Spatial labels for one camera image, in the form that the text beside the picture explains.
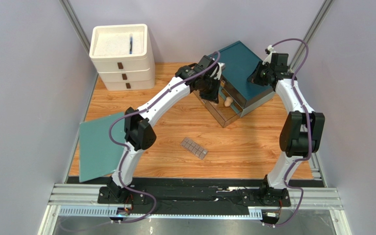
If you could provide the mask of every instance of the white storage box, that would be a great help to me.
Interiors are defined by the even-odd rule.
[[[149,89],[155,84],[155,61],[145,24],[95,27],[90,58],[110,91]]]
[[[146,81],[155,76],[155,68],[131,72],[100,72],[99,75],[104,83]]]
[[[104,82],[105,87],[109,91],[124,91],[124,90],[144,90],[151,89],[155,86],[155,80],[139,82]]]

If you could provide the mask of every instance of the white wall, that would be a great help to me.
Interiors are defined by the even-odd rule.
[[[376,1],[335,1],[298,74],[326,116],[320,155],[355,235],[376,234]]]
[[[87,37],[99,25],[150,29],[156,62],[195,62],[241,40],[259,57],[285,38],[303,38],[323,0],[70,0]],[[290,54],[299,43],[277,47]]]
[[[95,70],[59,1],[0,0],[0,234],[36,234]]]

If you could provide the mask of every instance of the wooden table surface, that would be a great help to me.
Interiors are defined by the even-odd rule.
[[[108,91],[98,78],[86,121],[136,109],[157,94],[187,63],[156,64],[156,85],[150,90]],[[154,127],[156,142],[141,157],[137,177],[261,179],[274,167],[279,154],[279,135],[286,119],[279,96],[222,128],[194,95],[176,103]],[[189,137],[208,150],[204,160],[184,150]],[[79,175],[79,146],[70,176]],[[312,179],[308,163],[293,178]]]

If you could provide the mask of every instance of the black bracket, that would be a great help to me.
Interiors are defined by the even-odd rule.
[[[110,177],[110,182],[105,187],[101,187],[97,203],[99,204],[119,204],[124,203],[129,196],[129,191],[120,188]]]
[[[322,113],[310,113],[312,152],[320,147],[325,117]],[[308,155],[308,132],[301,131],[301,125],[308,125],[306,114],[299,111],[289,112],[279,137],[281,150],[288,157]]]
[[[262,61],[259,61],[253,73],[247,78],[247,81],[261,86],[269,85],[275,90],[279,80],[292,78],[294,75],[294,73],[288,71],[287,63],[287,53],[272,53],[271,62],[264,64]]]
[[[213,63],[214,63],[214,60],[204,55],[198,64],[192,64],[189,66],[183,66],[179,68],[178,71],[175,73],[175,76],[180,77],[181,79],[186,79],[188,77],[191,77],[203,71],[204,69],[211,66]],[[220,78],[220,80],[214,79],[217,73],[214,76],[211,76],[211,74],[214,72],[216,68],[218,70],[221,69],[219,65],[215,65],[213,68],[207,71],[204,75],[194,80],[188,81],[186,85],[189,85],[190,92],[198,90],[200,97],[202,99],[209,100],[218,104],[218,91],[220,89],[222,78]]]
[[[136,110],[130,107],[125,114],[134,112]],[[135,151],[139,149],[146,150],[156,141],[156,134],[149,123],[149,119],[143,118],[140,114],[126,117],[124,120],[124,132],[126,133],[124,138],[134,146]]]
[[[244,206],[273,206],[290,207],[291,201],[286,188],[275,189],[269,187],[267,175],[263,179],[259,189],[242,189],[242,201]]]
[[[269,217],[264,212],[262,212],[261,221],[266,224],[276,224],[279,221],[279,214],[276,217]]]
[[[121,188],[116,185],[113,178],[110,177],[110,181],[105,187],[101,187],[97,203],[99,204],[122,204],[125,203],[127,198],[132,194],[132,203],[134,205],[141,205],[145,203],[144,194],[135,194],[129,192],[125,188]]]

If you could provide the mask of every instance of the green board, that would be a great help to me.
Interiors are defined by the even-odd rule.
[[[111,142],[108,129],[123,115],[121,112],[79,125],[79,182],[111,174],[117,168],[124,147]],[[112,135],[118,142],[125,142],[124,120],[114,126]]]

